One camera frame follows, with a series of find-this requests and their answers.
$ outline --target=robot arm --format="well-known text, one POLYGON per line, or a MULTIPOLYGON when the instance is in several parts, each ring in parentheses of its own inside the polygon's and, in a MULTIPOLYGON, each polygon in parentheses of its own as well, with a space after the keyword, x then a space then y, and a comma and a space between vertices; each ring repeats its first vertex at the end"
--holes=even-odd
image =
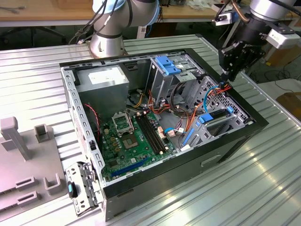
MULTIPOLYGON (((251 67, 262 58, 265 54, 262 46, 267 42, 279 49, 292 48, 298 42, 300 37, 294 30, 278 23, 289 10, 273 1, 252 0, 250 11, 242 13, 239 8, 237 9, 236 1, 232 0, 241 21, 226 46, 219 50, 224 81, 234 81, 241 70, 251 67)), ((280 2, 292 6, 296 0, 280 2)), ((215 18, 216 25, 230 24, 234 21, 233 12, 220 14, 215 18)))
POLYGON ((112 57, 124 54, 122 30, 131 26, 153 24, 159 14, 158 0, 94 0, 97 12, 107 1, 104 15, 94 23, 94 35, 90 42, 96 57, 112 57))

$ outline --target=blue cable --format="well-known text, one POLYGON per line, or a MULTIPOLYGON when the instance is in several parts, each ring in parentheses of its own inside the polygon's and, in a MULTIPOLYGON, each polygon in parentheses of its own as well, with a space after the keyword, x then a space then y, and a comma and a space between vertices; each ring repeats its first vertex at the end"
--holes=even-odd
POLYGON ((147 35, 145 37, 149 36, 149 34, 151 32, 151 27, 152 27, 152 24, 150 25, 150 30, 149 30, 149 32, 147 33, 147 35))
POLYGON ((174 128, 169 127, 169 128, 167 128, 167 129, 164 130, 164 133, 167 133, 170 130, 174 130, 174 128))
POLYGON ((204 103, 203 103, 205 112, 208 112, 207 106, 206 106, 206 101, 207 101, 208 93, 209 93, 211 90, 216 89, 216 88, 218 88, 218 86, 213 86, 213 87, 211 87, 211 88, 206 92, 206 94, 205 94, 205 97, 204 97, 204 103))

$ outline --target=cardboard box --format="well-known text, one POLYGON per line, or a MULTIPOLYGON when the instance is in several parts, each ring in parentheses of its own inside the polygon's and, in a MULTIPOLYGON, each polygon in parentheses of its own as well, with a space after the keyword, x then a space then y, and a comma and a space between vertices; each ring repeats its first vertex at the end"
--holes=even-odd
POLYGON ((301 121, 301 92, 284 93, 276 100, 293 116, 301 121))
POLYGON ((93 0, 57 0, 59 8, 63 9, 90 9, 93 0))
POLYGON ((275 49, 275 52, 266 58, 269 66, 284 67, 301 55, 301 39, 298 43, 289 49, 275 49))

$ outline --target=yellow cable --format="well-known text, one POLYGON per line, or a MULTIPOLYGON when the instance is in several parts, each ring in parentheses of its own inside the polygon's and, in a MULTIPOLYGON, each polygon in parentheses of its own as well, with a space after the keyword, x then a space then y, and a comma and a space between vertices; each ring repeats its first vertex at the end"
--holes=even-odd
POLYGON ((134 108, 137 108, 140 106, 141 102, 142 102, 142 97, 143 97, 143 94, 140 95, 140 99, 139 99, 139 102, 134 106, 134 108))

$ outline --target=slotted aluminum table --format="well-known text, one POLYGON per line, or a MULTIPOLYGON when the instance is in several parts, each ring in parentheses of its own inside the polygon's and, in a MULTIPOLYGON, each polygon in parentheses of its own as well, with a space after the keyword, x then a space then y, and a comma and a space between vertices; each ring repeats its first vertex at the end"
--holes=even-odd
MULTIPOLYGON (((195 35, 125 41, 129 54, 194 48, 218 73, 215 49, 195 35)), ((63 168, 83 160, 58 63, 90 59, 86 45, 0 52, 0 117, 19 130, 54 129, 63 168)), ((4 225, 300 225, 300 123, 240 74, 235 89, 269 125, 229 160, 104 222, 99 209, 78 218, 68 195, 10 218, 4 225)))

